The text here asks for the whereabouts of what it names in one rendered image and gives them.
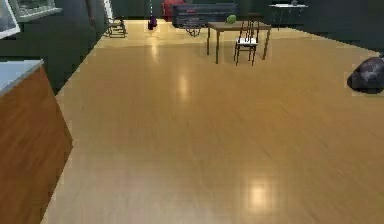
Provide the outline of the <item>dark chair white seat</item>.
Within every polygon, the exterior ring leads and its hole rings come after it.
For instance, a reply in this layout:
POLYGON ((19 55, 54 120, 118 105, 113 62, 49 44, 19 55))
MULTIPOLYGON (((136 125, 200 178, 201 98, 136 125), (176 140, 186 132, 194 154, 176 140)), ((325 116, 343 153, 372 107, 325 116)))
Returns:
POLYGON ((248 52, 248 60, 254 65, 256 49, 259 44, 260 13, 250 13, 248 18, 241 23, 241 28, 235 42, 234 61, 235 65, 239 63, 241 51, 248 52))

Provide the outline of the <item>brown wooden table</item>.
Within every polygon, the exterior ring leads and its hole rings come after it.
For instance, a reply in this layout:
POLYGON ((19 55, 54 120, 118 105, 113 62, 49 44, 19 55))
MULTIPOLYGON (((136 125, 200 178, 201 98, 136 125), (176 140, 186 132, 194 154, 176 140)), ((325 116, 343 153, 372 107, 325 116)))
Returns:
MULTIPOLYGON (((219 63, 219 49, 220 49, 220 34, 224 33, 225 31, 237 31, 240 32, 241 23, 243 21, 236 21, 234 24, 227 24, 226 22, 209 22, 208 23, 208 36, 207 36, 207 45, 206 45, 206 53, 210 54, 210 37, 211 37, 211 31, 216 31, 216 48, 215 48, 215 63, 219 63)), ((268 50, 268 43, 270 39, 270 33, 271 33, 272 26, 268 24, 264 24, 260 22, 260 31, 266 30, 266 39, 264 44, 264 50, 262 59, 266 59, 267 50, 268 50)))

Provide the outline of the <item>purple floor lamp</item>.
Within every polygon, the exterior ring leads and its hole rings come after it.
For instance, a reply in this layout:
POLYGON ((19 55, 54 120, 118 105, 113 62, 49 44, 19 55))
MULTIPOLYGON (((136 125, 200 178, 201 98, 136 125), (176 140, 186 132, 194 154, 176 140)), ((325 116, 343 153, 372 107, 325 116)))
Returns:
POLYGON ((153 4, 152 4, 152 0, 149 0, 149 20, 148 20, 148 23, 147 23, 147 28, 148 28, 149 30, 153 30, 156 26, 157 26, 157 19, 156 19, 156 17, 153 15, 153 4))

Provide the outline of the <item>dark grey sofa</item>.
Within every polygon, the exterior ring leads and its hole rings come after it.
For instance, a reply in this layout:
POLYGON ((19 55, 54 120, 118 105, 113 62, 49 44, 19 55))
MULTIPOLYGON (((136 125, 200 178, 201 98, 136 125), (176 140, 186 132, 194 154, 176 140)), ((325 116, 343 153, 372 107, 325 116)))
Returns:
POLYGON ((206 26, 209 22, 223 22, 237 13, 238 5, 235 3, 174 4, 172 25, 176 28, 189 24, 206 26))

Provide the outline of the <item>dark wooden rocking chair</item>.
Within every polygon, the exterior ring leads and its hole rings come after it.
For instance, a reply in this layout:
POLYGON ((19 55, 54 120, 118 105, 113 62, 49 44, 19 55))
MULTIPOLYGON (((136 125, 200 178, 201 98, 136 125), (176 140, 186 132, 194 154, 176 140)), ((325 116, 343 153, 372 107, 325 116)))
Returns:
POLYGON ((106 33, 109 37, 113 35, 121 35, 125 37, 127 34, 124 19, 122 17, 115 17, 113 14, 111 0, 103 0, 105 12, 106 33))

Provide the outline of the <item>dark side table white top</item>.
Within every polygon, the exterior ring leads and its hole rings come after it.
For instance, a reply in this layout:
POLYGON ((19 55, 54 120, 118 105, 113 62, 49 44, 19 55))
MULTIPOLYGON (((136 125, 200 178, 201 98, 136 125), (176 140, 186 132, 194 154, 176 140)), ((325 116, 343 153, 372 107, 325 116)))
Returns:
POLYGON ((308 8, 308 5, 292 1, 291 3, 270 4, 269 7, 276 10, 274 21, 277 23, 276 28, 280 30, 282 28, 282 19, 285 10, 291 12, 293 9, 298 9, 299 12, 302 12, 304 9, 308 8))

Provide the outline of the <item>brown wooden cabinet grey top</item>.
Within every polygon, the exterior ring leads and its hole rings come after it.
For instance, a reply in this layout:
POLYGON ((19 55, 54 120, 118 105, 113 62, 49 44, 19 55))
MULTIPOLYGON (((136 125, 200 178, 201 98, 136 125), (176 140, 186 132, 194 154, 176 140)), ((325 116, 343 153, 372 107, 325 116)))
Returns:
POLYGON ((0 224, 40 224, 73 147, 43 64, 0 62, 0 224))

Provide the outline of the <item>black beanbag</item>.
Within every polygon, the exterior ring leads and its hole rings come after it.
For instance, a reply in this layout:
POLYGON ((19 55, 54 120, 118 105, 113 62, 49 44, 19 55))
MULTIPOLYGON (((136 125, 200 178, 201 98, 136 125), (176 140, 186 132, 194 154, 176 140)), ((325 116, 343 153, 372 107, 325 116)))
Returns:
POLYGON ((347 78, 347 86, 366 94, 381 93, 384 90, 384 55, 364 60, 347 78))

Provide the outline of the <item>small white framed picture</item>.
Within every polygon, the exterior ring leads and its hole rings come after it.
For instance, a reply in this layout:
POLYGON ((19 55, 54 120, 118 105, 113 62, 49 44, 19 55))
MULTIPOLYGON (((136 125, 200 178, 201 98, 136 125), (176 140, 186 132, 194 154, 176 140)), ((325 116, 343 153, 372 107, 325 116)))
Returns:
POLYGON ((0 39, 19 32, 19 25, 8 0, 0 0, 0 39))

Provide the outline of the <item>white framed wall picture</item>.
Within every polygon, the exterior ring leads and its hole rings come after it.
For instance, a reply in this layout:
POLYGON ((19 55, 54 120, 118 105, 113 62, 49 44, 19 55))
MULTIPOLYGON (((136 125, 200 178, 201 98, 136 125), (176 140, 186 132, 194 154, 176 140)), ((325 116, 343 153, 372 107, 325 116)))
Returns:
POLYGON ((18 22, 28 22, 62 11, 55 0, 8 0, 18 22))

